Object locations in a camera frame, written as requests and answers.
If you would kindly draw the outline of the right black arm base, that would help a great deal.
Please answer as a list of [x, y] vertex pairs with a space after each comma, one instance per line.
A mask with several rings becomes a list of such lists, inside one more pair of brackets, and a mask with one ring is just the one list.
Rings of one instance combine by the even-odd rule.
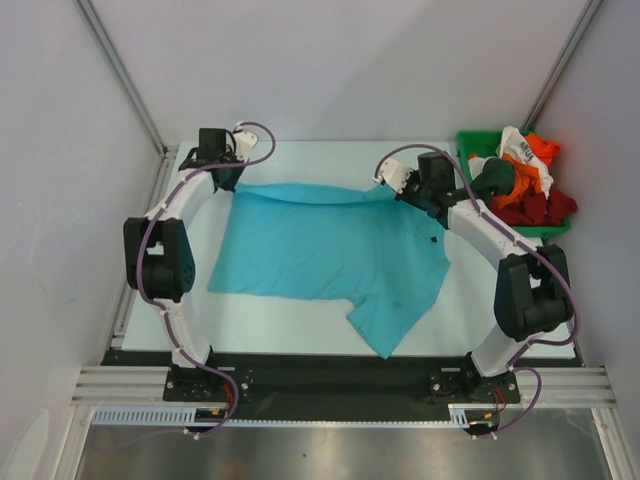
[[521, 397], [515, 375], [481, 377], [460, 369], [441, 369], [428, 376], [428, 399], [436, 403], [517, 404]]

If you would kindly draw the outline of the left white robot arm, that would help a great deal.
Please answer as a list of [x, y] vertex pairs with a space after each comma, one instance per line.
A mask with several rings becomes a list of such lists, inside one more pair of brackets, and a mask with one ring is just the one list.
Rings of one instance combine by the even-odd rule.
[[179, 165], [169, 192], [146, 214], [123, 225], [127, 283], [158, 314], [171, 344], [172, 363], [191, 369], [185, 385], [202, 400], [219, 392], [221, 376], [204, 365], [211, 346], [196, 335], [188, 297], [196, 281], [196, 262], [188, 227], [217, 191], [235, 188], [257, 143], [258, 136], [242, 126], [232, 131], [200, 129], [198, 145]]

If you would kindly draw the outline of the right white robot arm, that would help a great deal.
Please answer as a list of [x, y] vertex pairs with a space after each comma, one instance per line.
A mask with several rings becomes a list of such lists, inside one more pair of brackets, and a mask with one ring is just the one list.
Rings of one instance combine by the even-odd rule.
[[461, 376], [469, 399], [486, 400], [497, 389], [496, 377], [512, 369], [532, 346], [572, 341], [545, 338], [576, 313], [564, 251], [538, 245], [500, 220], [449, 154], [423, 153], [417, 168], [389, 158], [381, 162], [376, 179], [388, 185], [397, 200], [426, 212], [464, 239], [496, 271], [496, 325], [469, 354], [472, 369]]

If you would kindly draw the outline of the light blue t shirt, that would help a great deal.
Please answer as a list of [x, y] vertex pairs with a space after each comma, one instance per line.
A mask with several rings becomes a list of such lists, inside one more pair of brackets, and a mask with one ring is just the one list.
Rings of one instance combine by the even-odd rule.
[[384, 187], [240, 185], [207, 288], [347, 300], [349, 323], [388, 358], [436, 303], [449, 268], [440, 224]]

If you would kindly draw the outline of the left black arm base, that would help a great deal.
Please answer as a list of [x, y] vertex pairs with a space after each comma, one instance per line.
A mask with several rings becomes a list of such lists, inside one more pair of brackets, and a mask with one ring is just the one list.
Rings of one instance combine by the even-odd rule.
[[222, 367], [237, 384], [238, 394], [233, 394], [231, 382], [219, 375], [199, 368], [186, 368], [172, 365], [165, 379], [162, 399], [166, 402], [222, 402], [238, 400], [240, 403], [251, 400], [254, 372], [248, 368]]

